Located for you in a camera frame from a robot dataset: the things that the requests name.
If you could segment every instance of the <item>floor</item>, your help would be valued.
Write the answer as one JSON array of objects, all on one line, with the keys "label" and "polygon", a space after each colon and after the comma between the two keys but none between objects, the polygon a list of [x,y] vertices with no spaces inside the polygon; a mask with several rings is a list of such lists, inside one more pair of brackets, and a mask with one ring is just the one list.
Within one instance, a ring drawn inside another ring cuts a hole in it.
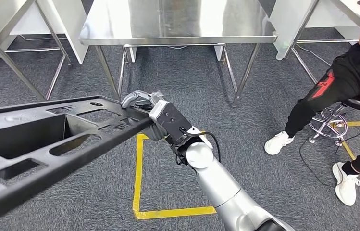
[{"label": "floor", "polygon": [[[83,0],[86,10],[91,0]],[[261,0],[268,13],[274,0]],[[306,29],[303,38],[339,38],[334,29]],[[90,48],[80,65],[63,40],[73,65],[62,68],[52,99],[104,95],[113,97],[110,86]],[[18,38],[13,48],[54,45],[53,41],[26,42]],[[237,80],[243,74],[253,46],[227,46]],[[331,62],[345,52],[348,44],[308,45]],[[105,47],[105,54],[116,77],[120,47]],[[223,165],[258,204],[298,231],[360,231],[360,186],[357,201],[348,207],[338,201],[334,188],[322,185],[299,157],[299,147],[313,134],[309,127],[279,155],[269,156],[264,143],[284,128],[286,117],[297,99],[304,97],[312,83],[299,65],[288,59],[275,59],[272,44],[261,46],[248,84],[237,108],[230,106],[232,85],[226,66],[216,61],[212,47],[138,49],[137,61],[125,70],[123,92],[139,89],[160,90],[166,98],[200,130],[216,134],[222,149]],[[327,65],[299,50],[316,76]],[[59,51],[11,54],[11,57],[42,91],[50,84]],[[37,102],[38,99],[0,61],[0,106]],[[360,121],[359,111],[346,114],[349,121]],[[348,137],[360,127],[352,127]],[[0,218],[0,230],[116,230],[116,231],[223,231],[216,214],[137,220],[133,210],[136,139],[132,138],[109,153],[76,171],[37,197]],[[354,154],[360,154],[360,136],[348,141]],[[334,185],[331,166],[335,162],[333,140],[320,138],[306,142],[302,154],[306,163],[326,184]],[[349,159],[340,148],[339,161]],[[195,176],[185,166],[177,166],[164,141],[145,140],[140,210],[210,206]]]}]

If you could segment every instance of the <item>red stripe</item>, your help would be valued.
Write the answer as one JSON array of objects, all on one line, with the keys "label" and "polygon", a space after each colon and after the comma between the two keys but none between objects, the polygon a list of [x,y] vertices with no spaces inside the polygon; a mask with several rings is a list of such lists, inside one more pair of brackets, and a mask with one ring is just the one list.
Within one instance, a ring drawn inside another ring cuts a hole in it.
[{"label": "red stripe", "polygon": [[334,81],[334,74],[333,71],[330,70],[327,74],[327,79],[324,81],[320,81],[317,86],[320,88],[316,91],[316,93],[313,95],[312,99],[320,97],[324,94],[324,92],[328,89],[328,87],[333,83]]}]

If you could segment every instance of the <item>person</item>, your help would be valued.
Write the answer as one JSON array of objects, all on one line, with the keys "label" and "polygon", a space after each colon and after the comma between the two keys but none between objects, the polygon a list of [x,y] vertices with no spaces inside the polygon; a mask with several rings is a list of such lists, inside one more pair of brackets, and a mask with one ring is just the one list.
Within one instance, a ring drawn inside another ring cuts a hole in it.
[{"label": "person", "polygon": [[[318,84],[292,109],[285,130],[265,143],[265,151],[270,155],[280,153],[290,144],[296,133],[307,125],[317,112],[353,97],[360,97],[360,39],[347,53],[334,59]],[[337,179],[335,193],[348,206],[355,203],[356,185],[360,185],[360,155],[356,160],[335,163],[332,167]]]}]

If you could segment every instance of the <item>stainless steel table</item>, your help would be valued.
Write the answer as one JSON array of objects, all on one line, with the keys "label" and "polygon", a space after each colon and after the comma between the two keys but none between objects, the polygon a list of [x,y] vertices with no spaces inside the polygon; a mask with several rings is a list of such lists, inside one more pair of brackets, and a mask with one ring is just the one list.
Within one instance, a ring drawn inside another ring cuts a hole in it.
[{"label": "stainless steel table", "polygon": [[[344,14],[348,16],[354,23],[356,23],[360,27],[360,0],[330,0],[337,8],[339,8]],[[309,75],[310,79],[316,84],[317,80],[314,78],[313,73],[309,70],[309,68],[306,66],[296,49],[294,48],[294,45],[300,44],[300,43],[340,43],[340,42],[358,42],[358,39],[321,39],[321,40],[299,40],[301,33],[303,32],[304,28],[307,25],[307,22],[310,20],[315,8],[317,7],[320,0],[313,0],[311,3],[311,7],[309,9],[309,13],[306,16],[303,24],[301,25],[301,28],[299,32],[296,35],[296,38],[294,39],[294,42],[292,43],[291,51],[294,53],[296,58],[299,60],[300,64],[303,66],[306,73]]]},{"label": "stainless steel table", "polygon": [[[127,48],[139,46],[215,46],[217,58],[224,55],[236,96],[236,105],[247,81],[260,43],[273,43],[275,29],[257,0],[94,0],[80,34],[81,43],[96,51],[120,99]],[[239,86],[227,58],[226,43],[255,43]],[[117,88],[101,45],[123,46],[122,66]]]},{"label": "stainless steel table", "polygon": [[360,27],[360,0],[330,0]]},{"label": "stainless steel table", "polygon": [[[42,11],[39,3],[36,0],[0,0],[0,45],[5,41],[5,39],[9,36],[11,30],[15,27],[21,17],[25,14],[25,12],[30,8],[32,4],[36,3],[38,9],[41,13],[44,22],[46,23],[48,29],[50,30],[54,40],[56,41],[58,47],[56,48],[42,48],[42,49],[18,49],[18,50],[3,50],[0,48],[0,56],[1,58],[11,67],[11,69],[17,74],[17,76],[40,98],[48,100],[51,96],[52,90],[54,88],[55,82],[60,73],[62,64],[65,59],[67,59],[68,63],[71,63],[68,55],[65,52],[64,47],[62,46],[59,38],[54,33],[48,19],[45,17],[45,14]],[[53,51],[53,50],[61,50],[63,56],[60,60],[58,68],[56,70],[55,76],[52,80],[50,89],[47,92],[46,97],[44,97],[39,90],[27,79],[21,70],[16,66],[13,60],[7,55],[7,53],[11,52],[32,52],[32,51]]]}]

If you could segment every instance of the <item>shoe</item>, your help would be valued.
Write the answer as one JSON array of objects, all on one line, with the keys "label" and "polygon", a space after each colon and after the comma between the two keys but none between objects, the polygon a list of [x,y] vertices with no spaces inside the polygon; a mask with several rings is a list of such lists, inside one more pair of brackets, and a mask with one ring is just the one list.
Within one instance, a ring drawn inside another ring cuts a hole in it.
[{"label": "shoe", "polygon": [[293,142],[293,139],[294,137],[289,138],[289,135],[282,131],[266,142],[265,151],[269,155],[276,155],[284,146]]},{"label": "shoe", "polygon": [[335,194],[344,204],[353,206],[357,198],[355,186],[360,186],[358,175],[347,175],[341,167],[344,163],[338,162],[333,165],[333,174],[337,179]]}]

